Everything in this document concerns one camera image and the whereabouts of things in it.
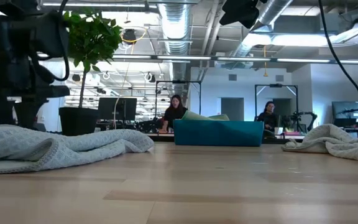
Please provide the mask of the person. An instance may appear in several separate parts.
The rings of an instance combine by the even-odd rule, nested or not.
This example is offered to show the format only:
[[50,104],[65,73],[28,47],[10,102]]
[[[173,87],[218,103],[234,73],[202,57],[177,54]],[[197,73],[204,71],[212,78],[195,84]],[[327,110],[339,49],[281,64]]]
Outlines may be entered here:
[[181,96],[173,95],[170,100],[170,106],[165,110],[160,132],[167,133],[169,129],[173,129],[173,121],[176,119],[182,119],[187,111],[188,108],[183,106]]
[[257,121],[264,123],[264,129],[274,132],[277,125],[277,115],[274,113],[275,104],[268,101],[265,104],[264,111],[258,115]]

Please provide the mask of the green microfiber towel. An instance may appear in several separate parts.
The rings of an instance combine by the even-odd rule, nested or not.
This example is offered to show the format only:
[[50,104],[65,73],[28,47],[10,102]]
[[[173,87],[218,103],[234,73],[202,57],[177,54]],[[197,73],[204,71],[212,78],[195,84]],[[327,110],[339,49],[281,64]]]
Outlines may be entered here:
[[229,118],[226,114],[219,114],[214,116],[203,116],[196,114],[192,111],[187,110],[182,116],[182,120],[218,120],[218,121],[229,121]]

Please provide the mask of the black computer monitor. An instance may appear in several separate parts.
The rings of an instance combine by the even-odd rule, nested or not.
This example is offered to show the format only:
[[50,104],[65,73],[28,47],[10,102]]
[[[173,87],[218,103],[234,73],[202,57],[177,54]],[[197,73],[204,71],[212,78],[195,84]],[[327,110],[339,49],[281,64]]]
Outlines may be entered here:
[[333,125],[346,128],[358,123],[358,101],[332,102]]
[[98,104],[99,119],[134,121],[136,98],[100,98]]

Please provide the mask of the green potted plant black pot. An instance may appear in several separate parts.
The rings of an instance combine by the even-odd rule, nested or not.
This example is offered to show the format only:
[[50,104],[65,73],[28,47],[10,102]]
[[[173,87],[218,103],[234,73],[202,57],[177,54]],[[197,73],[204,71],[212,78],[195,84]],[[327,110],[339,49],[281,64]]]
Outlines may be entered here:
[[98,110],[83,106],[86,76],[91,70],[101,71],[98,62],[112,62],[122,42],[121,27],[114,19],[104,18],[101,12],[87,8],[82,12],[65,12],[63,18],[68,23],[68,57],[73,59],[74,66],[82,65],[83,71],[79,105],[60,108],[59,116],[62,134],[79,136],[93,133],[99,116]]

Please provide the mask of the silver ventilation duct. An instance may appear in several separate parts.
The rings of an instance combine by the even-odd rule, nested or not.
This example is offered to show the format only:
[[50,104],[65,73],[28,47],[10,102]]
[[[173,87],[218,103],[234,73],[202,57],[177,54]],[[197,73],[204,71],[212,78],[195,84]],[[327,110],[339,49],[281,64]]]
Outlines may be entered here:
[[232,57],[245,57],[252,47],[257,45],[255,39],[258,34],[269,34],[273,32],[274,23],[282,12],[292,3],[293,0],[267,0],[259,8],[259,16],[251,25],[247,35],[231,53]]
[[[171,56],[188,55],[190,51],[191,6],[189,4],[158,4],[161,15],[166,54]],[[188,66],[184,62],[170,62],[172,81],[188,81]],[[172,84],[173,94],[185,96],[188,84]]]

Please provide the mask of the black aluminium table frame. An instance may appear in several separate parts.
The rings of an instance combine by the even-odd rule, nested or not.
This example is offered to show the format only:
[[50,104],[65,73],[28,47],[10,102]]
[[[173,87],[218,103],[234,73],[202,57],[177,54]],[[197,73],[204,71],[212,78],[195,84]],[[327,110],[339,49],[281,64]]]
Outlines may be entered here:
[[[167,134],[167,133],[147,133],[148,137],[150,137],[155,142],[174,142],[174,134]],[[302,142],[305,136],[300,135],[275,135],[275,139],[273,138],[263,138],[263,144],[285,144],[291,139],[294,139],[296,142]]]

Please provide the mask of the ceiling light strip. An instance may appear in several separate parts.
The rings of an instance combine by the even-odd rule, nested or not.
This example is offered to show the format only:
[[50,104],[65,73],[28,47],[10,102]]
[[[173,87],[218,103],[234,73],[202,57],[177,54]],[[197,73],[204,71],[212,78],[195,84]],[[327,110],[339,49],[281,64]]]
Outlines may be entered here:
[[171,61],[215,61],[215,62],[271,62],[271,63],[317,63],[337,64],[335,59],[318,58],[273,58],[273,57],[217,57],[191,55],[136,55],[118,54],[113,60],[171,60]]

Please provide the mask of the grey waffle weave towel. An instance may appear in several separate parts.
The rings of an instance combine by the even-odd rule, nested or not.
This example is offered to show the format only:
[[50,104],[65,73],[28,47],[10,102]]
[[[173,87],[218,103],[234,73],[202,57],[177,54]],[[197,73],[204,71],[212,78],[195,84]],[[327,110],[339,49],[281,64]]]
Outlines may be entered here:
[[0,125],[0,174],[37,172],[90,164],[154,146],[131,129],[64,136],[13,125]]
[[358,161],[358,138],[333,124],[323,124],[312,129],[302,142],[290,139],[282,146],[287,152],[330,154],[334,157]]

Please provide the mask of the teal plastic bin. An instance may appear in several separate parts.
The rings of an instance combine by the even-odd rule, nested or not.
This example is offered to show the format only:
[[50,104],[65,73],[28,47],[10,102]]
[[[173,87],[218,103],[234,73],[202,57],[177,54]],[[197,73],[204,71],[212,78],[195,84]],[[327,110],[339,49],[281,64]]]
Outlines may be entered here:
[[259,147],[264,123],[177,119],[173,122],[173,130],[176,145]]

